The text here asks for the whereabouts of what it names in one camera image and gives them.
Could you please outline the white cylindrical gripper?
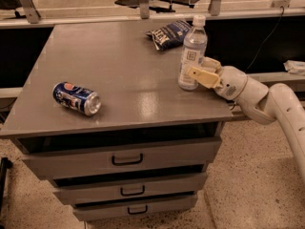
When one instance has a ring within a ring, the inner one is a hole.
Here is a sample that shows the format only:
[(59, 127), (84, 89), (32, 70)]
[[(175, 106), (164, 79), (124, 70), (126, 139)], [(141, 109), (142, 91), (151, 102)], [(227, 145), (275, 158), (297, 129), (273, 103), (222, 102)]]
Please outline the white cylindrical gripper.
[(242, 93), (248, 81), (248, 76), (241, 70), (233, 66), (222, 68), (219, 61), (210, 57), (203, 59), (201, 67), (204, 70), (190, 67), (188, 76), (207, 89), (215, 88), (215, 92), (227, 100), (235, 100)]

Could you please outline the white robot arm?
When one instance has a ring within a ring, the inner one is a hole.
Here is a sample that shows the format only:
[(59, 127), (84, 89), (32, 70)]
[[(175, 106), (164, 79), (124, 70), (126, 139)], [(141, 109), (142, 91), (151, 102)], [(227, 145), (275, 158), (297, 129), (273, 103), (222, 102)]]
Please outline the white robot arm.
[(209, 57), (200, 66), (189, 64), (185, 73), (224, 99), (234, 101), (255, 122), (268, 125), (277, 120), (305, 180), (305, 110), (289, 86), (276, 83), (267, 87), (238, 68), (222, 66)]

